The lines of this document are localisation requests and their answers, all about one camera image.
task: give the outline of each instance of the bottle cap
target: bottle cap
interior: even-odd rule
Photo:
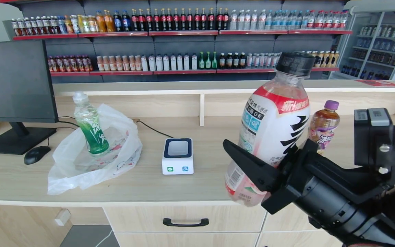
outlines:
[[[337,110],[339,106],[339,102],[334,101],[334,100],[327,100],[324,108],[330,109],[330,110]]]
[[[315,57],[300,52],[283,52],[279,58],[276,70],[301,77],[308,76],[315,64]]]
[[[75,91],[72,96],[74,103],[88,102],[88,96],[83,91]]]

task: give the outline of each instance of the black bottle cap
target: black bottle cap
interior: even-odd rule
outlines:
[[[283,52],[279,58],[276,70],[297,75],[299,77],[306,77],[315,64],[315,57],[301,52]]]

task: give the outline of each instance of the display fridge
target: display fridge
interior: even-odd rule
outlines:
[[[329,78],[395,80],[395,1],[352,0],[344,9],[353,34],[341,38],[340,71]]]

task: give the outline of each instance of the counter top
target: counter top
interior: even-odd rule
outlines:
[[[56,96],[72,96],[74,91],[88,95],[163,95],[163,94],[242,94],[253,93],[267,80],[177,81],[124,83],[53,84]],[[355,80],[305,80],[307,92],[395,92],[395,87],[371,86]]]
[[[153,128],[174,137],[193,138],[195,173],[163,175],[161,153],[165,136],[138,124],[143,151],[136,167],[112,180],[86,190],[79,188],[58,196],[47,195],[47,175],[53,165],[52,152],[71,133],[60,128],[50,137],[49,152],[41,161],[25,165],[23,156],[0,154],[0,204],[56,207],[102,207],[142,203],[233,204],[227,196],[224,175],[230,162],[222,141],[237,142],[240,117],[206,117],[200,127],[195,117],[142,118]],[[57,124],[34,124],[56,127]],[[9,129],[1,124],[0,134]],[[353,116],[342,116],[336,135],[325,156],[342,167],[353,163]]]

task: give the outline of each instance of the white plastic bag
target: white plastic bag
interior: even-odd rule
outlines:
[[[55,164],[48,173],[48,194],[58,195],[80,186],[86,189],[118,177],[132,169],[143,144],[136,124],[121,112],[102,104],[98,109],[100,126],[110,152],[94,158],[86,149],[85,136],[78,128],[67,136],[53,153]]]

